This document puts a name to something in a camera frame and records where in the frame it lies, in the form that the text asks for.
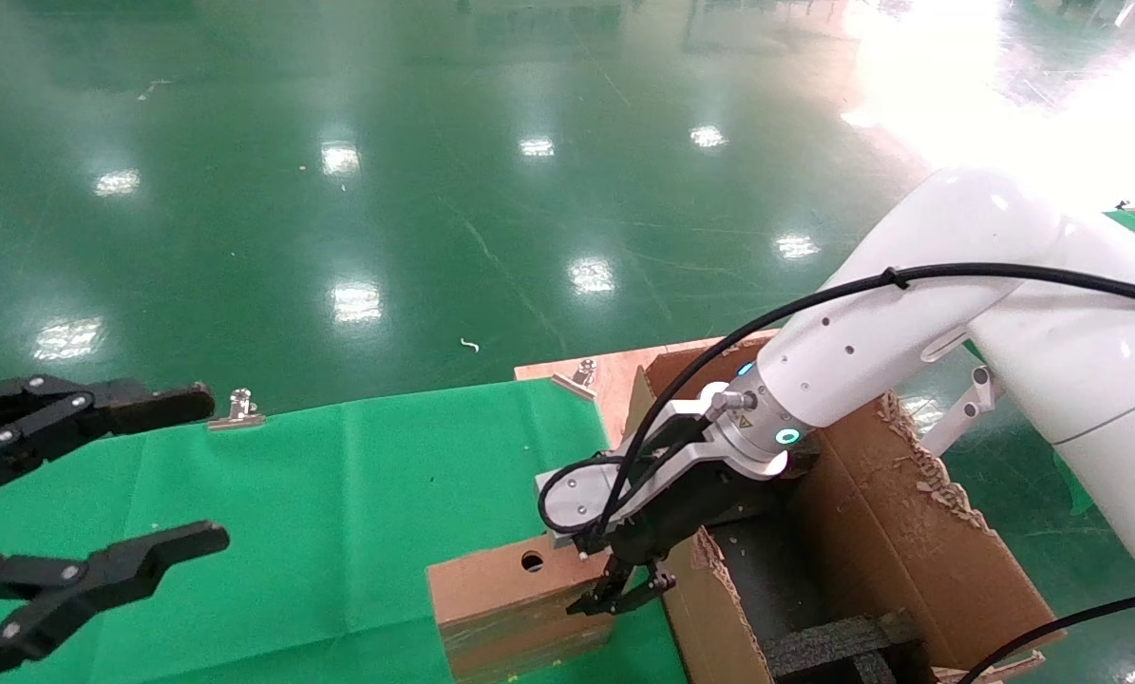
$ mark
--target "torn cardboard edge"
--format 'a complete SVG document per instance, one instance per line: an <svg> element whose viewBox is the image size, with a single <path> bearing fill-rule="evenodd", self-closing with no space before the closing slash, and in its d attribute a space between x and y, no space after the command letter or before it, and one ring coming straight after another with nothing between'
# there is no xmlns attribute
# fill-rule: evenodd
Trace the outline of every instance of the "torn cardboard edge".
<svg viewBox="0 0 1135 684"><path fill-rule="evenodd" d="M728 380L763 341L707 364L676 398ZM701 348L662 354L632 382L627 432ZM968 668L1006 641L1053 619L1014 555L920 447L899 399L884 395L818 431L822 458L789 506L832 619L907 610L934 666ZM670 556L678 588L664 598L695 684L772 681L714 540Z"/></svg>
<svg viewBox="0 0 1135 684"><path fill-rule="evenodd" d="M910 461L917 466L917 473L922 476L916 484L918 492L927 493L931 499L943 506L953 516L970 524L972 527L980 529L981 532L990 532L985 516L972 507L965 488L951 482L943 459L938 458L934 454L928 453L926 447L923 447L923 442L917 437L917 424L914 423L911 415L901 411L900 398L897 397L896 392L889 390L889 392L881 395L876 415L888 424L889 430L899 434L909 446ZM893 464L893 467L899 465L898 462Z"/></svg>

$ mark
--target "green floor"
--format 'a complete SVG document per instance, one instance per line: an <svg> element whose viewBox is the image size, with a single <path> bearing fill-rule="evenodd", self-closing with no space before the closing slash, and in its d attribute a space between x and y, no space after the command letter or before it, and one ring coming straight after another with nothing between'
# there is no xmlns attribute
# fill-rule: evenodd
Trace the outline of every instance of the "green floor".
<svg viewBox="0 0 1135 684"><path fill-rule="evenodd" d="M0 377L289 412L718 335L974 159L1135 202L1135 1L0 0ZM1135 593L1017 412L949 463L1054 609ZM1045 652L1135 684L1135 614Z"/></svg>

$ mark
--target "wooden board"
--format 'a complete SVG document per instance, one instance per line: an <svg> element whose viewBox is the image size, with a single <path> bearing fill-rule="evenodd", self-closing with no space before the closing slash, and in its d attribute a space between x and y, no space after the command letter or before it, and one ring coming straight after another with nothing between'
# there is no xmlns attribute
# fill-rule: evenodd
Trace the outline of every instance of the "wooden board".
<svg viewBox="0 0 1135 684"><path fill-rule="evenodd" d="M536 554L537 571L522 559ZM459 684L489 684L609 641L609 615L568 615L591 588L608 554L579 558L574 547L550 549L545 534L428 567L440 640Z"/></svg>
<svg viewBox="0 0 1135 684"><path fill-rule="evenodd" d="M759 330L754 332L749 339L760 339L773 337L776 330ZM722 339L714 337L711 339L696 339L696 341L681 341L678 345L661 345L657 347L646 347L645 349L631 349L628 352L614 352L614 354L599 354L595 356L580 356L578 360L562 360L562 362L550 362L544 364L530 364L514 369L518 380L532 380L536 377L550 377L554 373L560 375L574 375L581 360L594 360L597 363L597 371L592 373L591 389L597 392L597 412L602 415L602 424L605 425L605 436L609 440L611 447L616 447L622 442L622 431L627 424L627 412L631 405L631 387L636 381L636 373L640 368L647 368L654 362L655 356L666 354L666 352L678 352L680 349L696 349L709 347Z"/></svg>

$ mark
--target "metal bracket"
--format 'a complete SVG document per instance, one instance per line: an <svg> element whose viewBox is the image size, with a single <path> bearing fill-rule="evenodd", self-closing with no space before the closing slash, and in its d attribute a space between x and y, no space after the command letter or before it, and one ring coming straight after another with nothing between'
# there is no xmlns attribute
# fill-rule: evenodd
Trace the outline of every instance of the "metal bracket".
<svg viewBox="0 0 1135 684"><path fill-rule="evenodd" d="M229 394L229 416L208 421L208 431L219 432L221 430L236 430L238 428L254 428L255 424L263 424L267 416L258 414L258 406L251 402L251 390L242 387L234 389Z"/></svg>
<svg viewBox="0 0 1135 684"><path fill-rule="evenodd" d="M597 398L597 392L591 389L595 377L597 377L597 363L594 360L583 360L571 377L556 372L550 375L550 380L563 389L570 390L572 395L591 402Z"/></svg>
<svg viewBox="0 0 1135 684"><path fill-rule="evenodd" d="M936 458L950 449L951 445L976 423L981 414L998 407L1002 397L1002 383L993 377L989 366L972 369L972 387L945 412L943 417L933 424L931 431L923 437L923 447Z"/></svg>

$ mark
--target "hole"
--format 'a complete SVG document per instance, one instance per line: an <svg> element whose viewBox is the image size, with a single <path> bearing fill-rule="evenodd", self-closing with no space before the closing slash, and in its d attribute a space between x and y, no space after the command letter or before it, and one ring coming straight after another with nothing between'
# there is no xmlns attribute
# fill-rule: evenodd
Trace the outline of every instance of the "hole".
<svg viewBox="0 0 1135 684"><path fill-rule="evenodd" d="M947 330L943 335L940 335L940 338L930 343L927 347L923 349L923 362L932 364L936 362L936 360L943 358L944 354L948 354L951 349L962 345L967 338L968 333L962 328Z"/></svg>
<svg viewBox="0 0 1135 684"><path fill-rule="evenodd" d="M543 563L541 555L537 554L537 551L526 551L524 555L521 556L521 567L523 567L526 572L540 571Z"/></svg>

